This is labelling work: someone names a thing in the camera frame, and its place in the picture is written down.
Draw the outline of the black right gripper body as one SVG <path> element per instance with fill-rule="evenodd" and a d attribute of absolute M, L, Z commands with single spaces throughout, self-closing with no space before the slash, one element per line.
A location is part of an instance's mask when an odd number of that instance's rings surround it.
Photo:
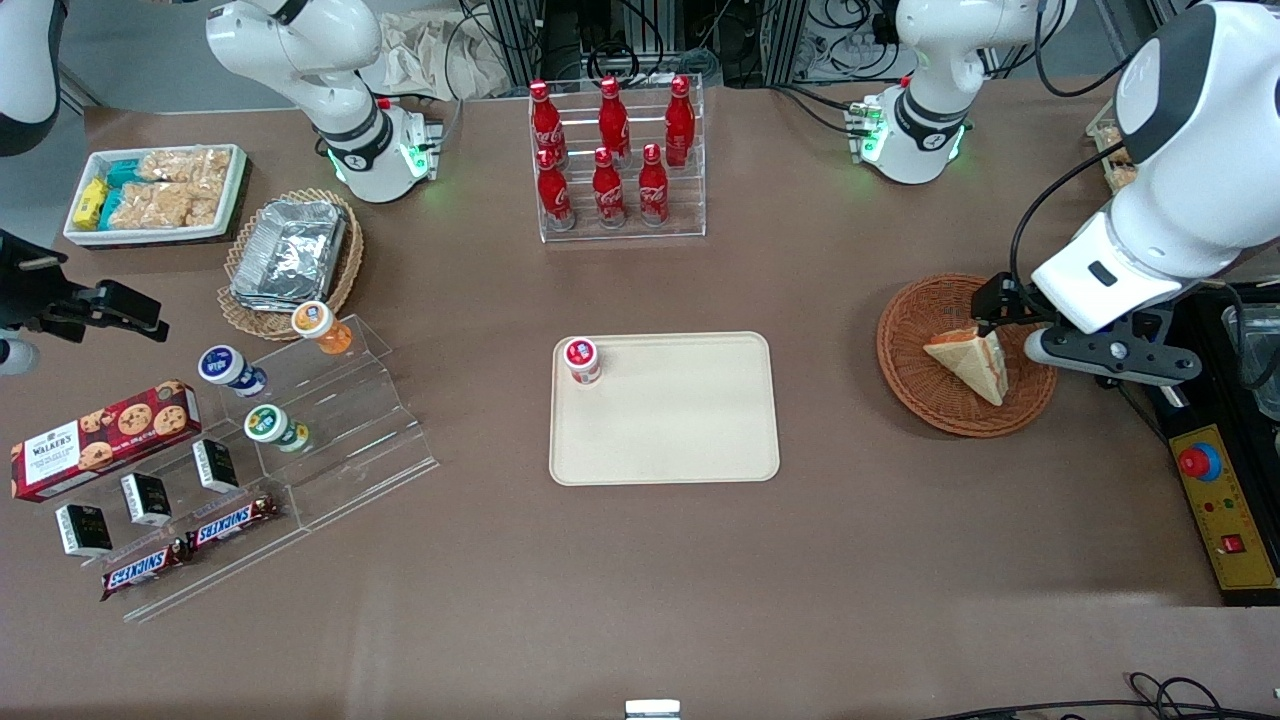
<path fill-rule="evenodd" d="M 64 274 L 68 256 L 1 231 L 1 327 L 15 331 L 74 299 Z"/>

